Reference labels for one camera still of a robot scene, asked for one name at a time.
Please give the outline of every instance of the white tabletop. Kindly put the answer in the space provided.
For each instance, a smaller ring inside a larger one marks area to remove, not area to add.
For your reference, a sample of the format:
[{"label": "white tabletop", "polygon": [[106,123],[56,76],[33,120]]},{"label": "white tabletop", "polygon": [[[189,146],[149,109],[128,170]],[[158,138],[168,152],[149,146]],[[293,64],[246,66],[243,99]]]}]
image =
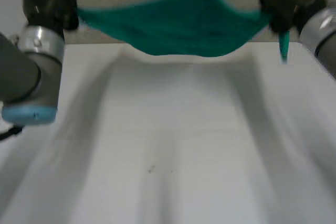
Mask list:
[{"label": "white tabletop", "polygon": [[278,50],[68,46],[57,121],[0,145],[0,223],[336,223],[335,82]]}]

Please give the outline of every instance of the small speck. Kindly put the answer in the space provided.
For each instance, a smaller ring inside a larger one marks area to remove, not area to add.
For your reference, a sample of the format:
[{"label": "small speck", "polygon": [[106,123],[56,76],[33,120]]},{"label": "small speck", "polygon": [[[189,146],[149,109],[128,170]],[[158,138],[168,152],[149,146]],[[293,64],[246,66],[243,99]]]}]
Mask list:
[{"label": "small speck", "polygon": [[155,165],[151,165],[151,167],[148,170],[148,173],[151,174],[155,169]]}]

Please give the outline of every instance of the silver cylinder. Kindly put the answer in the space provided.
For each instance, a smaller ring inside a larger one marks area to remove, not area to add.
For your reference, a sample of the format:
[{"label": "silver cylinder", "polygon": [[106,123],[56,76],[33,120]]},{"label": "silver cylinder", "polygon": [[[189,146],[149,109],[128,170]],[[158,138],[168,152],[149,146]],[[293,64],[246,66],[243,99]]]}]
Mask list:
[{"label": "silver cylinder", "polygon": [[39,81],[37,64],[0,34],[0,100],[20,99]]},{"label": "silver cylinder", "polygon": [[336,34],[330,37],[320,48],[318,61],[336,79]]}]

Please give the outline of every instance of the background wall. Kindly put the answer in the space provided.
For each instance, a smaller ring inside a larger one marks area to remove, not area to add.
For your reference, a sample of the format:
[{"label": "background wall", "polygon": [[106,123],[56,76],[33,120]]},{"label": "background wall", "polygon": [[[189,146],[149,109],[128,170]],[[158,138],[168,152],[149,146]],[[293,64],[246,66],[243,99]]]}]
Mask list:
[{"label": "background wall", "polygon": [[0,0],[0,32],[6,36],[19,33],[25,24],[22,0]]}]

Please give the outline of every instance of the metal ring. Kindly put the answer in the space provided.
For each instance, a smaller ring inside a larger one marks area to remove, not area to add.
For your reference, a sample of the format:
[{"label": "metal ring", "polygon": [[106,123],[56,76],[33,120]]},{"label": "metal ring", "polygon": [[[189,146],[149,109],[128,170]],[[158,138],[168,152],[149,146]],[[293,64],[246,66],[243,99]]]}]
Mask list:
[{"label": "metal ring", "polygon": [[20,36],[18,48],[22,52],[36,52],[55,58],[61,64],[64,57],[64,40],[54,31],[42,26],[28,26]]}]

